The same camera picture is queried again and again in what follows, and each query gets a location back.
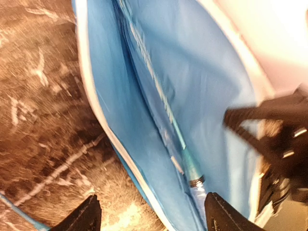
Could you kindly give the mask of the blue badminton racket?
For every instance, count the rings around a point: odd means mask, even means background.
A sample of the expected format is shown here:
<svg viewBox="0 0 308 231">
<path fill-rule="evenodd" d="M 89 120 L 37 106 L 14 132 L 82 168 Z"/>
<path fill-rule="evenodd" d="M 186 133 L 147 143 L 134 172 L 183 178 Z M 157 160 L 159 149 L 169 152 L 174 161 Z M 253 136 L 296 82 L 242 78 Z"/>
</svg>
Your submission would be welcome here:
<svg viewBox="0 0 308 231">
<path fill-rule="evenodd" d="M 123 27 L 127 44 L 135 64 L 137 81 L 143 97 L 167 150 L 175 158 L 174 165 L 186 179 L 189 196 L 193 200 L 195 210 L 203 222 L 206 222 L 204 175 L 194 155 L 191 154 L 186 145 L 157 73 L 153 68 L 142 35 L 136 28 L 128 3 L 125 0 L 119 0 L 118 4 L 123 14 Z"/>
<path fill-rule="evenodd" d="M 12 203 L 2 193 L 0 194 L 0 201 L 6 206 L 6 209 L 4 209 L 4 211 L 0 213 L 0 218 L 6 219 L 7 214 L 9 214 L 10 212 L 14 212 L 17 216 L 22 218 L 24 221 L 31 224 L 34 227 L 34 229 L 36 229 L 37 231 L 50 231 L 51 230 L 50 227 L 46 226 L 45 224 L 39 221 L 36 221 L 35 219 L 27 215 L 25 212 L 23 212 L 20 208 L 14 205 L 14 203 Z"/>
</svg>

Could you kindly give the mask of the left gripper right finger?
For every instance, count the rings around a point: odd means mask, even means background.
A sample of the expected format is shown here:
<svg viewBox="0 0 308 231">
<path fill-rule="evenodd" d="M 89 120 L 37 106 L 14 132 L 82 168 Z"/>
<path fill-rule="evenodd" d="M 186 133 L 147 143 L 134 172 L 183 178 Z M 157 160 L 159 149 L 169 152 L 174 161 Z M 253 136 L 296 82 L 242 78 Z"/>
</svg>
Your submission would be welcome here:
<svg viewBox="0 0 308 231">
<path fill-rule="evenodd" d="M 240 214 L 216 192 L 209 192 L 205 199 L 208 231 L 264 231 Z"/>
</svg>

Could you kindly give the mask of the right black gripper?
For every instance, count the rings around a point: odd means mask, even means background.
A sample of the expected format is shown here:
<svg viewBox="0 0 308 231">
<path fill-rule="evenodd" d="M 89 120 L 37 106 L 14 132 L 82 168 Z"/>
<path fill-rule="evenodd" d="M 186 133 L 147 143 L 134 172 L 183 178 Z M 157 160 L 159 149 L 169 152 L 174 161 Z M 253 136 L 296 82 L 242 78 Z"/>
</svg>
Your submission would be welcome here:
<svg viewBox="0 0 308 231">
<path fill-rule="evenodd" d="M 257 138 L 243 122 L 263 121 L 277 126 Z M 291 196 L 308 203 L 308 89 L 300 85 L 292 94 L 263 101 L 259 106 L 227 109 L 224 125 L 262 155 L 257 210 L 272 202 L 274 211 Z"/>
</svg>

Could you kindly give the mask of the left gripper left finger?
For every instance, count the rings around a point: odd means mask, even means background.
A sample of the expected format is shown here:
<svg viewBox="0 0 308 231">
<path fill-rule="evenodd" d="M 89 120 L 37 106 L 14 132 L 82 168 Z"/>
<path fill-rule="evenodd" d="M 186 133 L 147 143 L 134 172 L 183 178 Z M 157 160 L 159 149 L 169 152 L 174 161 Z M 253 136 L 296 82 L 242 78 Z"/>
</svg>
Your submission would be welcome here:
<svg viewBox="0 0 308 231">
<path fill-rule="evenodd" d="M 97 195 L 90 195 L 50 231 L 100 231 L 102 209 Z"/>
</svg>

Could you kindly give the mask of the blue racket bag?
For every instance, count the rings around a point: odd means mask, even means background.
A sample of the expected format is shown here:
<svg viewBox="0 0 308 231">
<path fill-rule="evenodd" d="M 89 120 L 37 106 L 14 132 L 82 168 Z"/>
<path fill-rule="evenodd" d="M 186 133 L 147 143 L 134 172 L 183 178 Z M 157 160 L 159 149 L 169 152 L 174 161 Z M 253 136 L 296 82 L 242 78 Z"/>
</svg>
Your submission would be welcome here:
<svg viewBox="0 0 308 231">
<path fill-rule="evenodd" d="M 211 0 L 126 0 L 186 145 L 216 192 L 264 227 L 257 210 L 261 157 L 223 124 L 228 107 L 254 106 L 272 86 Z M 139 87 L 118 0 L 75 0 L 82 80 L 91 108 L 134 184 L 170 231 L 204 231 Z"/>
</svg>

